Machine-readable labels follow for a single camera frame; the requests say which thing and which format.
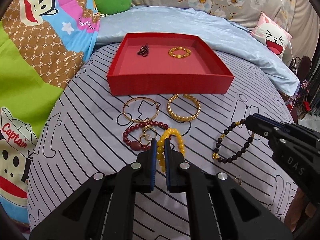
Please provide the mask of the pink cartoon cat pillow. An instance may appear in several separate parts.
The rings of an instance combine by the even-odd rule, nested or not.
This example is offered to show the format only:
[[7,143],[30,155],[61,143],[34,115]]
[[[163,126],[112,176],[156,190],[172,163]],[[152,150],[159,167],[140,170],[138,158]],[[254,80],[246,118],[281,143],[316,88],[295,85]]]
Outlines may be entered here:
[[284,51],[292,39],[287,31],[277,25],[264,12],[261,12],[259,21],[250,35],[280,59],[282,59]]

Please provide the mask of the red jewelry tray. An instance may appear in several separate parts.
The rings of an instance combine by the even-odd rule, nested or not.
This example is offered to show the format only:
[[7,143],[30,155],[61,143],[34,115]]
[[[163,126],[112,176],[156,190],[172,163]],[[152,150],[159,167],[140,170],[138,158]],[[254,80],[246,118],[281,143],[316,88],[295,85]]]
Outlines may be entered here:
[[[137,55],[148,44],[149,55]],[[112,95],[225,94],[234,75],[200,37],[128,33],[109,67]]]

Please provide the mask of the small gold earring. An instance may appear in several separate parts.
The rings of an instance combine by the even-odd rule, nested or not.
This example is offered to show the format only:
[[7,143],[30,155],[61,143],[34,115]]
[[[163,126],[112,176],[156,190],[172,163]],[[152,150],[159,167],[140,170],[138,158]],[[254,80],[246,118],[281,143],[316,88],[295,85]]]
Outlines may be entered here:
[[242,185],[242,179],[240,177],[235,177],[234,181],[238,184],[238,185]]

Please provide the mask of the light blue quilt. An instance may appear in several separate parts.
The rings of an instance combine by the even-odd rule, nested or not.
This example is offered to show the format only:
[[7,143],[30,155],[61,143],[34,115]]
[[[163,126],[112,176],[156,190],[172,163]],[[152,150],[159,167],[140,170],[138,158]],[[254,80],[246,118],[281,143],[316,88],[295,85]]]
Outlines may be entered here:
[[127,33],[149,32],[198,36],[213,50],[255,64],[282,93],[293,96],[298,92],[298,77],[279,57],[249,35],[247,28],[193,8],[134,6],[103,17],[95,45],[119,43]]

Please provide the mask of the thin gold bangle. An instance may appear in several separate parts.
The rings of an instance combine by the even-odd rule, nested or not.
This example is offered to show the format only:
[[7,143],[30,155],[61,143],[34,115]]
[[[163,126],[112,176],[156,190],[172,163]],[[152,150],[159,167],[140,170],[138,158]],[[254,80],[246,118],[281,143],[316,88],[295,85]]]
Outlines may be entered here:
[[[155,106],[155,108],[156,108],[156,111],[155,111],[154,115],[151,116],[151,117],[148,117],[148,118],[146,118],[144,120],[142,120],[141,118],[135,118],[134,119],[133,117],[129,116],[127,114],[127,112],[126,112],[126,109],[129,108],[130,103],[133,103],[133,102],[136,102],[136,101],[152,103],[152,106]],[[159,104],[158,104],[157,101],[153,100],[152,98],[148,98],[148,97],[145,97],[145,96],[139,96],[139,97],[131,98],[130,100],[128,100],[127,102],[124,103],[123,109],[122,109],[122,114],[127,120],[129,120],[131,122],[134,122],[134,123],[140,123],[140,122],[146,123],[148,121],[154,120],[158,116],[158,114],[159,114]]]

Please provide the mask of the green plush pillow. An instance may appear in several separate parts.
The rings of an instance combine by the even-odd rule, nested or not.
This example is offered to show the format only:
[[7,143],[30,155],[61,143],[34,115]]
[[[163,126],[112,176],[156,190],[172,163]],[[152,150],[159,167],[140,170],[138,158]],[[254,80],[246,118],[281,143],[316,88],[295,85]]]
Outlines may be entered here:
[[131,8],[132,0],[94,0],[97,10],[104,15],[114,15]]

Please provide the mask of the wide gold chain bangle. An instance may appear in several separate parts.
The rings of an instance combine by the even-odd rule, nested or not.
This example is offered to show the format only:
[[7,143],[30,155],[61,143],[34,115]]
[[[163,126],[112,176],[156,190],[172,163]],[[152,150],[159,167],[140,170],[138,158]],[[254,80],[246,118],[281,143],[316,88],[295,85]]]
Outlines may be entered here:
[[176,121],[180,121],[180,122],[187,122],[187,121],[192,121],[194,119],[196,119],[201,111],[201,104],[199,102],[199,100],[197,100],[197,98],[195,98],[194,96],[190,95],[190,94],[183,94],[182,97],[185,99],[188,99],[189,101],[191,101],[197,108],[197,112],[191,116],[181,116],[176,114],[172,108],[171,108],[171,103],[176,100],[178,97],[180,96],[180,94],[174,94],[167,103],[167,112],[168,114]]

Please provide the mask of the cartoon monkey blanket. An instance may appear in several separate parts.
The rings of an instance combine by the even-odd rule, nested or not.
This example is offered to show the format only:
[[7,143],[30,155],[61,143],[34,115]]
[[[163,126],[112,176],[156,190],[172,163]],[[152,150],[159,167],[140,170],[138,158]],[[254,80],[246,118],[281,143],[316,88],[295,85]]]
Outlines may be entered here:
[[91,55],[94,0],[12,0],[1,18],[1,206],[29,229],[36,144],[56,101]]

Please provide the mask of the dark red twisted ornament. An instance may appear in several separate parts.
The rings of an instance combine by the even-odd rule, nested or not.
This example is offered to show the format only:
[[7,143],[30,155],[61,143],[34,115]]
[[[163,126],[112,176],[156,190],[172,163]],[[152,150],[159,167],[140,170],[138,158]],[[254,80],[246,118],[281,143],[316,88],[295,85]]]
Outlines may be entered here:
[[148,44],[141,46],[139,51],[137,51],[137,55],[142,56],[142,57],[147,57],[149,55],[149,49],[150,47]]

